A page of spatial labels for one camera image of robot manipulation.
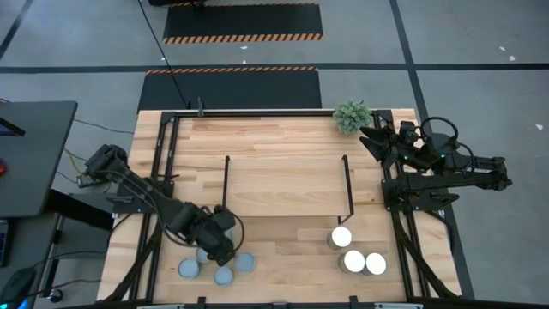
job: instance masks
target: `potted plant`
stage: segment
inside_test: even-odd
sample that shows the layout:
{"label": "potted plant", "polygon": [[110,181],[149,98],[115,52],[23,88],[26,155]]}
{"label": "potted plant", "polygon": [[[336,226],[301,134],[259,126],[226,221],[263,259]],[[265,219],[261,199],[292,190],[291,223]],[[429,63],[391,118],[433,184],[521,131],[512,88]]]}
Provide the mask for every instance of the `potted plant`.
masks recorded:
{"label": "potted plant", "polygon": [[354,134],[371,122],[370,109],[364,102],[349,100],[335,108],[334,121],[341,134]]}

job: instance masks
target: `butcher block table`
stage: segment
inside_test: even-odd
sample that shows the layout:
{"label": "butcher block table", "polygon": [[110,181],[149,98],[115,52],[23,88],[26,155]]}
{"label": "butcher block table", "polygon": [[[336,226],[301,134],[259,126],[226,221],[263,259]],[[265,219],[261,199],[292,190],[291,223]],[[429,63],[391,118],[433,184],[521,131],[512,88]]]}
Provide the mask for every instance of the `butcher block table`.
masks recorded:
{"label": "butcher block table", "polygon": [[[417,123],[413,109],[392,112],[397,129],[402,120]],[[142,177],[151,173],[161,113],[138,116],[129,165]],[[170,132],[168,124],[160,171],[165,169]],[[343,155],[348,158],[354,201],[354,215],[343,226],[351,230],[353,243],[332,251],[326,236],[337,227],[337,216],[349,212]],[[196,279],[184,279],[178,265],[193,258],[195,250],[164,236],[154,303],[190,304],[200,296],[208,303],[348,302],[350,295],[361,302],[406,300],[391,216],[383,206],[383,170],[359,142],[359,134],[343,136],[331,117],[181,118],[173,197],[199,206],[220,204],[226,156],[226,206],[242,217],[245,241],[240,251],[256,257],[256,268],[249,274],[237,272],[231,261],[234,282],[226,288],[213,281],[214,262],[204,264]],[[132,265],[142,217],[132,215],[112,235],[98,299],[110,294]],[[404,216],[401,220],[406,226]],[[459,294],[444,224],[422,212],[415,213],[415,220],[425,260]],[[239,225],[233,234],[237,243]],[[350,249],[381,253],[387,270],[380,276],[343,273],[337,258]],[[415,265],[409,257],[408,262],[414,292],[420,295]],[[148,268],[147,262],[138,297],[144,297]]]}

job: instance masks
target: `concrete floor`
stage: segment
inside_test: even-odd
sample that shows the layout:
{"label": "concrete floor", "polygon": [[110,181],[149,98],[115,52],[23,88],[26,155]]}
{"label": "concrete floor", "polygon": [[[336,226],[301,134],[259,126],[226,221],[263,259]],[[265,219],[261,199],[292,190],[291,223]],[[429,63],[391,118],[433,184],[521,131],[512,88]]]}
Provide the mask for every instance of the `concrete floor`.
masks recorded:
{"label": "concrete floor", "polygon": [[[136,1],[33,0],[3,57],[0,53],[0,71],[162,65]],[[146,2],[154,31],[161,36],[167,8],[152,8]],[[0,2],[0,41],[24,3]],[[248,64],[404,64],[389,0],[317,3],[323,19],[321,41],[164,45],[164,49],[172,64],[241,64],[243,60]],[[545,0],[398,0],[398,5],[416,64],[549,62],[549,3]],[[462,198],[454,204],[455,216],[476,298],[549,304],[545,238],[549,72],[439,70],[418,75],[429,114],[452,119],[460,128],[460,139],[477,155],[506,157],[514,180],[504,192],[457,191]],[[0,97],[76,100],[79,119],[133,130],[143,79],[144,72],[4,73],[0,74]],[[405,70],[321,70],[320,85],[325,107],[348,98],[365,99],[372,107],[417,107]],[[537,124],[545,129],[539,130]],[[131,135],[74,124],[67,148],[87,157],[103,143],[129,148]],[[74,179],[75,171],[65,159],[59,171]],[[54,187],[81,192],[61,177]],[[101,270],[100,259],[63,261],[57,282],[99,278]],[[97,288],[98,284],[67,287],[63,303],[52,306],[39,300],[37,307],[88,304],[94,301]]]}

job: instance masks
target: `hazard stripe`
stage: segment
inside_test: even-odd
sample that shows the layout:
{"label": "hazard stripe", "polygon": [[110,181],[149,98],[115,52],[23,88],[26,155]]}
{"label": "hazard stripe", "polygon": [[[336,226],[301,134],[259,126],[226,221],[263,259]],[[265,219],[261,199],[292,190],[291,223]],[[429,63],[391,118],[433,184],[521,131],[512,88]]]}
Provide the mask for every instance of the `hazard stripe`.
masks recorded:
{"label": "hazard stripe", "polygon": [[[180,6],[191,6],[192,3],[175,3],[170,7],[180,7]],[[204,4],[205,7],[227,7],[227,6],[257,6],[257,5],[318,5],[318,3],[250,3],[250,4],[227,4],[227,3],[216,3],[216,4]]]}
{"label": "hazard stripe", "polygon": [[164,38],[164,44],[233,43],[233,42],[281,42],[297,40],[320,40],[320,33],[290,34],[234,34]]}
{"label": "hazard stripe", "polygon": [[298,70],[316,70],[314,66],[264,66],[264,67],[235,67],[235,68],[194,68],[194,69],[160,69],[148,70],[145,74],[167,74],[167,73],[223,73],[223,72],[260,72],[260,71],[298,71]]}

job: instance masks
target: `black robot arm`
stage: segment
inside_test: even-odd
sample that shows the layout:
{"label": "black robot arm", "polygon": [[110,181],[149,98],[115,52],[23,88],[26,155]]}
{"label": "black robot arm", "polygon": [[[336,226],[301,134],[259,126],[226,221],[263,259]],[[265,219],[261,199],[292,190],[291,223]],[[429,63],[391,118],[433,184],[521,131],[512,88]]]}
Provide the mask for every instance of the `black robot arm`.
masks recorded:
{"label": "black robot arm", "polygon": [[[425,124],[435,119],[449,124],[454,134],[426,135]],[[507,178],[505,159],[475,156],[467,145],[457,141],[458,130],[448,119],[428,118],[420,127],[402,121],[398,133],[390,119],[383,128],[362,128],[361,131],[365,136],[360,141],[383,167],[390,168],[399,161],[417,170],[416,173],[399,173],[395,179],[382,182],[389,210],[439,210],[459,198],[456,194],[440,193],[438,189],[476,186],[502,191],[512,185]],[[414,145],[418,140],[423,141],[421,147]],[[466,149],[468,154],[461,154],[458,149]]]}
{"label": "black robot arm", "polygon": [[141,178],[130,170],[127,155],[118,146],[103,145],[86,166],[85,174],[92,179],[117,183],[150,207],[171,241],[186,246],[196,242],[219,266],[234,257],[233,243],[224,232],[235,226],[236,216],[226,207],[218,205],[212,213],[207,207],[167,197],[152,179]]}

